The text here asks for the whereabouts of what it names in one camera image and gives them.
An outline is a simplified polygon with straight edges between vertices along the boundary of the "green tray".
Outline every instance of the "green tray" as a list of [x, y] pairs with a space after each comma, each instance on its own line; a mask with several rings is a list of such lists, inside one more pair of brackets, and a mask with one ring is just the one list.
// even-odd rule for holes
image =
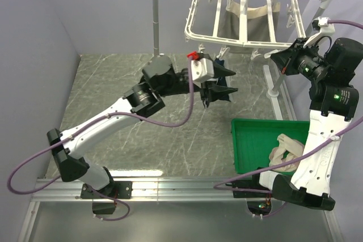
[[233, 119], [232, 135], [234, 165], [238, 174], [268, 167], [268, 156], [278, 146], [277, 137], [283, 133], [305, 145], [310, 123], [307, 121], [280, 121]]

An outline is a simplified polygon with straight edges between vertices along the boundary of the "gray marble surface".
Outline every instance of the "gray marble surface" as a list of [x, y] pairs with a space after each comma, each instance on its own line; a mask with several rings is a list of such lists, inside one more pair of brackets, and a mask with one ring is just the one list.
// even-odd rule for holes
[[[168, 54], [176, 71], [187, 66], [185, 54]], [[83, 55], [71, 91], [61, 130], [75, 127], [113, 104], [141, 77], [149, 54]], [[204, 109], [199, 93], [191, 119], [179, 128], [164, 128], [145, 122], [120, 130], [98, 143], [88, 153], [93, 162], [114, 170], [158, 170], [162, 176], [232, 176], [234, 152], [231, 120], [275, 119], [266, 97], [263, 65], [271, 61], [247, 54], [229, 54], [230, 69], [237, 74], [231, 85], [239, 91], [233, 102], [216, 101]], [[166, 107], [152, 116], [163, 122], [178, 122], [188, 110], [188, 95], [166, 97]], [[287, 119], [285, 106], [281, 104]], [[58, 174], [50, 162], [47, 177]]]

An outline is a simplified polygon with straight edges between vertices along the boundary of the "lavender wall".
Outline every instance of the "lavender wall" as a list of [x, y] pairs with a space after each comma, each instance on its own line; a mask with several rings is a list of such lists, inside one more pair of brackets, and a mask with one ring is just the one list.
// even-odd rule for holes
[[[281, 0], [286, 16], [288, 0]], [[80, 53], [151, 53], [153, 24], [151, 0], [52, 0], [57, 14]], [[185, 19], [191, 0], [160, 0], [160, 49], [185, 53], [197, 43], [184, 41]], [[301, 1], [301, 9], [307, 0]], [[215, 10], [206, 15], [204, 26], [213, 26]], [[291, 29], [279, 25], [278, 36], [287, 40]]]
[[[30, 196], [8, 192], [6, 179], [60, 125], [79, 57], [48, 0], [0, 0], [0, 52], [0, 241], [16, 241]], [[32, 189], [48, 160], [27, 165], [14, 186]]]
[[[309, 2], [303, 13], [308, 20], [314, 15], [316, 5]], [[363, 0], [333, 0], [327, 9], [326, 16], [331, 19], [346, 19], [363, 23]], [[334, 39], [348, 37], [363, 43], [363, 31], [357, 28], [335, 25]], [[363, 63], [357, 68], [352, 84], [362, 97], [363, 93]], [[299, 119], [309, 118], [309, 88], [308, 80], [301, 76], [292, 76], [288, 79], [288, 88], [292, 97], [294, 109]], [[357, 120], [363, 115], [363, 100], [361, 98], [357, 108]], [[363, 152], [361, 137], [363, 126], [355, 128], [346, 134], [339, 147], [336, 161], [332, 171], [331, 195], [336, 200], [334, 209], [342, 233], [346, 241], [361, 241], [363, 237], [363, 209], [360, 206], [363, 194]]]

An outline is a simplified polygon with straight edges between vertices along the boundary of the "white drying rack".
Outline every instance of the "white drying rack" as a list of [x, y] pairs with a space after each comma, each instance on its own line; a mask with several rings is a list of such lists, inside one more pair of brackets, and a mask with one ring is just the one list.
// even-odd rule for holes
[[[222, 48], [226, 45], [234, 45], [234, 46], [242, 46], [242, 47], [249, 47], [249, 48], [270, 48], [274, 50], [283, 50], [291, 46], [291, 43], [285, 42], [285, 43], [278, 43], [276, 42], [275, 37], [275, 28], [273, 25], [273, 17], [272, 17], [272, 1], [266, 0], [267, 8], [268, 8], [268, 28], [269, 28], [269, 42], [260, 42], [260, 41], [249, 41], [248, 35], [247, 35], [247, 7], [248, 7], [248, 0], [240, 0], [241, 6], [240, 6], [240, 17], [239, 17], [239, 40], [235, 39], [226, 39], [222, 37], [218, 37], [218, 28], [220, 24], [220, 16], [221, 16], [221, 2], [222, 0], [218, 0], [217, 2], [217, 8], [216, 8], [216, 17], [214, 20], [214, 26], [213, 26], [213, 34], [211, 36], [208, 35], [201, 35], [196, 34], [192, 31], [193, 23], [195, 21], [195, 15], [196, 15], [196, 9], [198, 6], [199, 0], [192, 0], [191, 8], [189, 10], [189, 15], [187, 18], [187, 23], [185, 25], [185, 35], [186, 38], [196, 41], [204, 41], [209, 43], [217, 43], [222, 44]], [[306, 37], [309, 36], [311, 31], [313, 30], [311, 22], [309, 22], [309, 26], [304, 31], [304, 26], [301, 18], [301, 13], [299, 9], [299, 4], [297, 0], [290, 0], [291, 5], [288, 9], [289, 13], [289, 20], [288, 25], [292, 26], [292, 24], [295, 24], [296, 31], [297, 31], [297, 37]], [[325, 9], [329, 6], [330, 2], [332, 0], [320, 0], [319, 7], [313, 16], [312, 19], [315, 19], [321, 15], [323, 15]], [[153, 0], [153, 39], [154, 39], [154, 56], [160, 55], [160, 49], [159, 49], [159, 0]], [[282, 120], [282, 114], [281, 110], [278, 104], [277, 97], [279, 95], [278, 90], [281, 88], [285, 88], [285, 75], [280, 75], [279, 79], [277, 80], [275, 86], [273, 85], [272, 76], [269, 70], [269, 66], [265, 65], [263, 67], [264, 69], [264, 75], [266, 79], [266, 83], [268, 86], [268, 97], [271, 98], [271, 103], [273, 106], [273, 110], [275, 113], [275, 118], [278, 120]]]
[[[291, 5], [288, 8], [289, 13], [289, 25], [287, 27], [295, 24], [297, 31], [297, 37], [305, 38], [305, 29], [303, 26], [301, 13], [299, 9], [298, 0], [290, 0]], [[271, 49], [286, 49], [291, 46], [291, 43], [279, 43], [276, 42], [275, 27], [273, 24], [273, 2], [272, 0], [266, 0], [267, 4], [267, 18], [268, 18], [268, 29], [269, 29], [269, 41], [249, 41], [247, 36], [247, 8], [248, 0], [240, 0], [240, 13], [239, 13], [239, 40], [228, 39], [223, 37], [218, 37], [218, 30], [220, 27], [220, 16], [221, 16], [221, 6], [222, 0], [217, 0], [216, 7], [216, 17], [214, 19], [213, 34], [201, 35], [193, 32], [193, 24], [196, 19], [197, 7], [200, 0], [192, 0], [191, 7], [189, 9], [189, 15], [187, 17], [187, 23], [185, 25], [184, 33], [187, 39], [217, 43], [222, 45], [233, 45], [242, 46], [246, 48], [271, 48]]]

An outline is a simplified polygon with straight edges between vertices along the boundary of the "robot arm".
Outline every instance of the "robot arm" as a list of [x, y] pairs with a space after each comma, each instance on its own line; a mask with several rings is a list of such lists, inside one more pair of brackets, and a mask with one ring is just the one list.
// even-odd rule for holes
[[[237, 88], [217, 86], [215, 81], [208, 80], [218, 77], [235, 75], [210, 59], [207, 54], [193, 53], [192, 79], [195, 91], [199, 91], [205, 105], [237, 91]], [[124, 96], [106, 110], [97, 114], [74, 128], [60, 132], [53, 129], [48, 132], [51, 145], [70, 138], [71, 140], [54, 148], [52, 155], [64, 182], [76, 179], [92, 186], [106, 196], [114, 196], [114, 182], [106, 167], [89, 161], [86, 152], [96, 143], [107, 138], [116, 131], [140, 122], [133, 114], [149, 117], [164, 108], [162, 96], [189, 93], [188, 70], [176, 73], [171, 60], [167, 56], [153, 57], [142, 69], [139, 84], [133, 86]], [[110, 113], [124, 112], [129, 115], [110, 116]], [[105, 119], [95, 122], [100, 117]], [[80, 128], [87, 127], [81, 133]]]
[[[317, 26], [334, 30], [330, 24]], [[298, 38], [290, 48], [272, 54], [271, 59], [286, 75], [302, 74], [311, 82], [310, 128], [303, 155], [327, 138], [333, 142], [301, 161], [291, 178], [266, 171], [260, 174], [259, 183], [272, 190], [276, 199], [312, 209], [332, 210], [335, 201], [330, 197], [330, 176], [341, 141], [341, 136], [335, 134], [348, 127], [356, 111], [359, 94], [349, 82], [363, 58], [363, 45], [339, 38], [321, 57], [318, 46], [311, 44], [317, 39], [316, 36]]]

